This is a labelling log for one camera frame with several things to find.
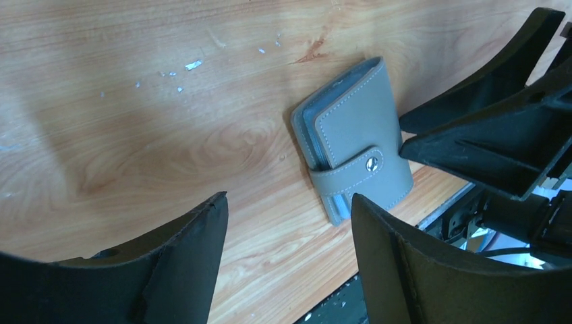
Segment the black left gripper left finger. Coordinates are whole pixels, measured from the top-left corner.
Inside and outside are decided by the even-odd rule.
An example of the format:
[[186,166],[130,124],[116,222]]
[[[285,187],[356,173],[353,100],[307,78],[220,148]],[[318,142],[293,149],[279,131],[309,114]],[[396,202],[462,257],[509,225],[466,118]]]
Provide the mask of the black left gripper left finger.
[[1,254],[2,323],[206,323],[229,218],[224,192],[148,233],[44,263]]

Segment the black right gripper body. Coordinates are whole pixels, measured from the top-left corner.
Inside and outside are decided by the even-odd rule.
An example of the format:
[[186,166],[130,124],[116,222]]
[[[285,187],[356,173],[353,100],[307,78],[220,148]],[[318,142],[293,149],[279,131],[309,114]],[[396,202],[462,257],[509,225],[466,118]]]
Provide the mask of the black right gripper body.
[[495,120],[490,147],[521,169],[508,172],[507,184],[523,184],[517,198],[486,194],[480,207],[482,222],[523,246],[495,246],[490,242],[479,255],[508,261],[528,254],[543,266],[571,264],[571,189],[560,187],[571,179],[571,24],[548,71],[524,93],[517,106]]

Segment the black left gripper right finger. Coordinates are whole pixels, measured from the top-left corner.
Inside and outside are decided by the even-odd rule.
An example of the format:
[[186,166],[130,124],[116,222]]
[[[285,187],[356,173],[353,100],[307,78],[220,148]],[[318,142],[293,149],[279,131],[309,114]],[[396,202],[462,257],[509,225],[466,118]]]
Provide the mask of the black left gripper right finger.
[[351,229],[371,323],[570,323],[571,269],[538,270],[438,240],[355,194]]

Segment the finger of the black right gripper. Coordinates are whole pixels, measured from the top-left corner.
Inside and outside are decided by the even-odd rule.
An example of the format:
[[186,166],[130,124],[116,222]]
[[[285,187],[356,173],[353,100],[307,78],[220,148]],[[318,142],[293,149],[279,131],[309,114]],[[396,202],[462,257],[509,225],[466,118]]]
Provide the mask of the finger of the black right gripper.
[[399,118],[401,129],[419,134],[497,103],[525,88],[565,17],[565,12],[537,7],[515,36],[478,71]]
[[570,176],[571,61],[515,94],[450,90],[401,118],[404,159],[513,200],[544,178]]

